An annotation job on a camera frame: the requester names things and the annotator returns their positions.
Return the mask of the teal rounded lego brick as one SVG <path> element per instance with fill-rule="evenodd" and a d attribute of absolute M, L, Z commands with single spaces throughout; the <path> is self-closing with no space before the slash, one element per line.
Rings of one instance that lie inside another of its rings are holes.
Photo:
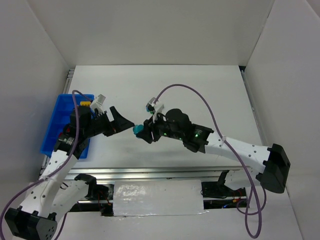
<path fill-rule="evenodd" d="M 133 130 L 133 134 L 135 136 L 137 136 L 138 133 L 140 133 L 142 130 L 144 129 L 144 126 L 142 124 L 139 125 L 135 125 L 132 130 Z"/>

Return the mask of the long yellow lego brick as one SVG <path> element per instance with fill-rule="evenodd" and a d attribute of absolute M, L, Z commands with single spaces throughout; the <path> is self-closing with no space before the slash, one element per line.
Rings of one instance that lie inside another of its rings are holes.
<path fill-rule="evenodd" d="M 79 105 L 89 107 L 91 105 L 91 102 L 90 101 L 81 101 Z"/>

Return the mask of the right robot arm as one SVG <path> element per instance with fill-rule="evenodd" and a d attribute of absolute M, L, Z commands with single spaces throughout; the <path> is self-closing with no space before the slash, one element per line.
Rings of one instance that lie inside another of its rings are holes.
<path fill-rule="evenodd" d="M 149 144 L 166 137 L 182 141 L 193 153 L 213 154 L 243 163 L 246 169 L 226 171 L 219 178 L 232 190 L 254 185 L 276 194 L 285 191 L 291 163 L 279 144 L 268 147 L 221 137 L 211 128 L 192 123 L 178 108 L 153 115 L 142 125 L 134 126 L 133 133 Z"/>

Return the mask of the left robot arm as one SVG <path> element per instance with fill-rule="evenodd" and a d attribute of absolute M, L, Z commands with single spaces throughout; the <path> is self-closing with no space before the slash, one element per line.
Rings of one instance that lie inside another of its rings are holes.
<path fill-rule="evenodd" d="M 24 240 L 51 240 L 60 219 L 78 200 L 97 195 L 97 179 L 89 174 L 80 173 L 66 188 L 62 185 L 90 138 L 100 134 L 110 137 L 134 126 L 114 106 L 110 111 L 112 121 L 106 112 L 97 108 L 79 105 L 73 109 L 40 179 L 28 187 L 29 195 L 17 208 L 6 206 L 1 215 L 13 236 Z"/>

